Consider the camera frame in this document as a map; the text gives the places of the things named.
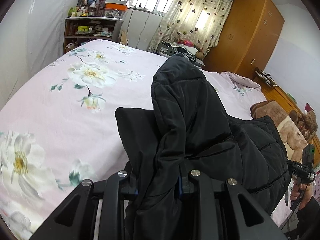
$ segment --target human hand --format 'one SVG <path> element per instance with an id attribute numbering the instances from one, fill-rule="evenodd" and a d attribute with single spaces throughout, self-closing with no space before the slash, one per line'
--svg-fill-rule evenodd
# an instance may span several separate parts
<path id="1" fill-rule="evenodd" d="M 301 203 L 299 206 L 299 210 L 301 210 L 309 203 L 309 201 L 312 197 L 312 190 L 311 190 L 310 184 L 300 184 L 298 186 L 297 180 L 295 179 L 293 181 L 293 187 L 292 187 L 291 196 L 290 196 L 291 201 L 296 200 L 300 196 L 300 193 L 298 191 L 299 189 L 305 190 L 304 195 L 303 195 L 303 199 L 301 200 Z"/>

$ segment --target shelf board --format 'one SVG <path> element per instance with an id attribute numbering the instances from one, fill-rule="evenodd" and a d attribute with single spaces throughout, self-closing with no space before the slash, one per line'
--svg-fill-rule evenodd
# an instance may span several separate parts
<path id="1" fill-rule="evenodd" d="M 66 38 L 85 38 L 85 39 L 98 39 L 98 40 L 111 40 L 112 39 L 112 37 L 85 36 L 85 35 L 65 36 L 65 39 Z"/>
<path id="2" fill-rule="evenodd" d="M 119 21 L 123 22 L 123 19 L 112 18 L 112 17 L 94 17 L 94 16 L 86 16 L 86 17 L 68 17 L 64 19 L 65 21 L 69 20 L 104 20 L 104 21 Z"/>

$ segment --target black sleeve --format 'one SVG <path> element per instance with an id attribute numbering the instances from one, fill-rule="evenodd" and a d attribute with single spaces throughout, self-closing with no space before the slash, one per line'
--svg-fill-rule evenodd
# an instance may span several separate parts
<path id="1" fill-rule="evenodd" d="M 297 231 L 300 237 L 316 219 L 319 210 L 319 203 L 313 197 L 311 197 L 309 203 L 303 209 L 298 211 Z"/>

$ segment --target black puffer jacket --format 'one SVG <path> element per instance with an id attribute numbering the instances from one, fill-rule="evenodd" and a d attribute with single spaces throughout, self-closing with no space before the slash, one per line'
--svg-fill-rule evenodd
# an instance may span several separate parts
<path id="1" fill-rule="evenodd" d="M 235 178 L 271 214 L 287 189 L 286 150 L 273 121 L 227 115 L 203 73 L 180 55 L 153 77 L 154 110 L 120 108 L 119 134 L 139 176 L 139 194 L 126 209 L 134 240 L 172 239 L 181 215 L 174 185 L 179 163 L 225 181 Z"/>

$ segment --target silver screw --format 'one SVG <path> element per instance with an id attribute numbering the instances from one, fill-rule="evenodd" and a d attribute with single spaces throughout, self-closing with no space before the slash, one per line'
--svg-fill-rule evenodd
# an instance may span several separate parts
<path id="1" fill-rule="evenodd" d="M 198 171 L 198 170 L 192 170 L 192 171 L 191 171 L 191 175 L 192 175 L 192 176 L 198 177 L 198 176 L 200 176 L 200 174 L 201 174 L 201 172 Z"/>
<path id="2" fill-rule="evenodd" d="M 84 179 L 84 180 L 81 182 L 81 185 L 82 185 L 82 186 L 85 186 L 85 187 L 90 186 L 90 185 L 91 185 L 91 180 L 89 180 L 89 179 Z"/>
<path id="3" fill-rule="evenodd" d="M 231 186 L 234 186 L 237 184 L 237 181 L 235 179 L 228 179 L 227 180 L 228 184 L 231 185 Z"/>
<path id="4" fill-rule="evenodd" d="M 127 176 L 128 175 L 128 173 L 126 172 L 126 171 L 119 171 L 118 172 L 118 176 L 119 177 L 125 177 L 125 176 Z"/>

